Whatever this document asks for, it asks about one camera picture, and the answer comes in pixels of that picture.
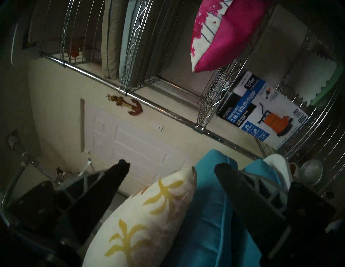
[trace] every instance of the orange pump image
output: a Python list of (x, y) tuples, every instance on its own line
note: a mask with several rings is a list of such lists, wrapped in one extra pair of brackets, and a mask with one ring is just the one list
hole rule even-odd
[(266, 125), (271, 127), (274, 132), (279, 136), (283, 136), (287, 134), (291, 128), (292, 128), (292, 120), (293, 118), (289, 118), (289, 116), (285, 116), (283, 118), (277, 116), (276, 114), (270, 112), (269, 110), (266, 110), (264, 113), (264, 107), (261, 103), (259, 103), (262, 107), (262, 118), (260, 121), (258, 121), (258, 124), (261, 122), (264, 122)]

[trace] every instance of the metal bowl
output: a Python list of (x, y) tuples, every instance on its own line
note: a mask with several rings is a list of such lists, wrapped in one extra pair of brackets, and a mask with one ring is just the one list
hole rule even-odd
[(299, 179), (302, 183), (306, 185), (315, 186), (321, 181), (322, 175), (322, 162), (315, 159), (308, 160), (301, 167), (301, 170), (299, 172)]

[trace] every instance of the white pillow with yellow pattern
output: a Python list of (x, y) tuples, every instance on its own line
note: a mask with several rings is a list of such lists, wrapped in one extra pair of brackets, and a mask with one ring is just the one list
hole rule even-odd
[(196, 180), (195, 168), (185, 168), (129, 197), (97, 232), (83, 267), (158, 267), (192, 201)]

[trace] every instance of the white door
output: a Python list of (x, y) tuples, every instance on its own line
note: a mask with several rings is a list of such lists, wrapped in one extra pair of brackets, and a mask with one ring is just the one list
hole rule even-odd
[(147, 186), (187, 164), (171, 145), (88, 103), (85, 149), (107, 164), (124, 159), (131, 164), (128, 175)]

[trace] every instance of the pink and white pillow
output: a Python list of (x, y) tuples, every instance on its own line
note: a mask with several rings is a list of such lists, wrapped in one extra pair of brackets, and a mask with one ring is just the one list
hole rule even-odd
[(272, 0), (203, 0), (194, 23), (194, 72), (226, 66), (248, 45)]

